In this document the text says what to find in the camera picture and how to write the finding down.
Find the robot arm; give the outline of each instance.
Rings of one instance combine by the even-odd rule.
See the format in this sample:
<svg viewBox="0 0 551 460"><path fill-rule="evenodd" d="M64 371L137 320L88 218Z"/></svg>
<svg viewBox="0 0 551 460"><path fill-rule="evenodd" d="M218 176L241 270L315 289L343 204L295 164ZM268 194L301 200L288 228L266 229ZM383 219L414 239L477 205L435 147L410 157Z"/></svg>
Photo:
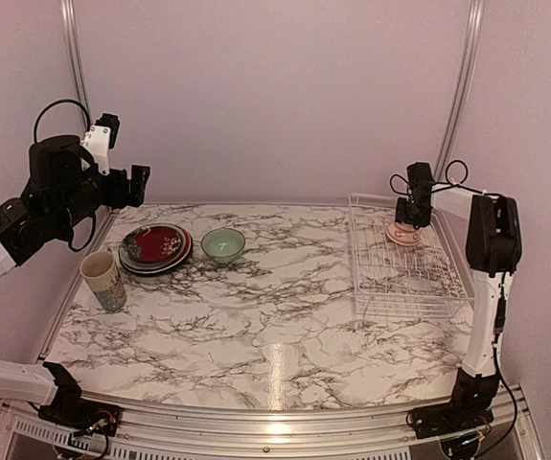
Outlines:
<svg viewBox="0 0 551 460"><path fill-rule="evenodd" d="M475 288L471 342L450 402L409 413L410 425L422 439L474 428L483 420L494 419L490 405L500 379L494 360L500 356L499 338L522 246L517 206L512 198L437 183L427 163L410 165L407 175L409 197L399 198L395 221L426 227L433 208L466 220L466 256Z"/></svg>
<svg viewBox="0 0 551 460"><path fill-rule="evenodd" d="M109 168L108 151L115 145L120 122L104 114L81 141L56 136L30 147L30 179L20 197L0 205L0 277L24 264L46 242L61 240L73 247L73 228L92 218L101 205L113 209L143 204L149 167ZM102 418L117 418L119 408L86 401L70 374L59 364L25 365L0 360L0 399L40 405L39 417L84 428ZM107 430L113 434L116 426Z"/></svg>

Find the red plate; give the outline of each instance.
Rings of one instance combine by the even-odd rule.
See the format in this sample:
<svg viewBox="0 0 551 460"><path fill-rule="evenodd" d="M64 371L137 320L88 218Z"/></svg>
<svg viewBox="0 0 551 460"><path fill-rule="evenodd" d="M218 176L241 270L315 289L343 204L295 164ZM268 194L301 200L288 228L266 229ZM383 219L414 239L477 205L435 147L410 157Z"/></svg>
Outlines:
<svg viewBox="0 0 551 460"><path fill-rule="evenodd" d="M125 238L128 255L142 264L157 264L176 257L184 249L184 237L167 225L142 227Z"/></svg>

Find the mug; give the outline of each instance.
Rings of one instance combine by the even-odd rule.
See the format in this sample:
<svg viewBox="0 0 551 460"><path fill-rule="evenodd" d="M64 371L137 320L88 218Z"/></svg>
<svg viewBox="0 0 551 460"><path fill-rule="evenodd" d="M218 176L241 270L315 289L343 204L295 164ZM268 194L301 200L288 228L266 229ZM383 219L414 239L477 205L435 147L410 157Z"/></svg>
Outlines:
<svg viewBox="0 0 551 460"><path fill-rule="evenodd" d="M120 270L110 251L96 251L83 259L80 274L106 311L120 311L126 304Z"/></svg>

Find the table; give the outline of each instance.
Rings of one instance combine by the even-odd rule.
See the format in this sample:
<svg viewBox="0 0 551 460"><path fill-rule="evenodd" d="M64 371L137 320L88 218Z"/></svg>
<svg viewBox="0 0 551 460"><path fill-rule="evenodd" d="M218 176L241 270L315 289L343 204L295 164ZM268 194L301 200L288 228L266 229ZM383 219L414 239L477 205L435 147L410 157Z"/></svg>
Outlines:
<svg viewBox="0 0 551 460"><path fill-rule="evenodd" d="M168 222L193 257L154 278L123 272L124 311L104 312L82 283L48 360L85 391L159 403L270 410L403 403L450 394L472 309L397 319L355 309L348 209L145 205L116 218L103 247ZM246 252L219 266L200 239L241 230Z"/></svg>

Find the rack wire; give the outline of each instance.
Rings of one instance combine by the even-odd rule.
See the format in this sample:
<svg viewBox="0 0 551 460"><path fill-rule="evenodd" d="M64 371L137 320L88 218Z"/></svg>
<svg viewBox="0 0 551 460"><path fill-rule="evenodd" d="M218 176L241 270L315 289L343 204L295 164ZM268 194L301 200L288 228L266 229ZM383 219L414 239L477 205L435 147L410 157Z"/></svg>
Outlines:
<svg viewBox="0 0 551 460"><path fill-rule="evenodd" d="M415 246L385 236L396 201L351 194L350 231L356 311L400 318L451 318L472 302L469 269L448 224L433 212Z"/></svg>

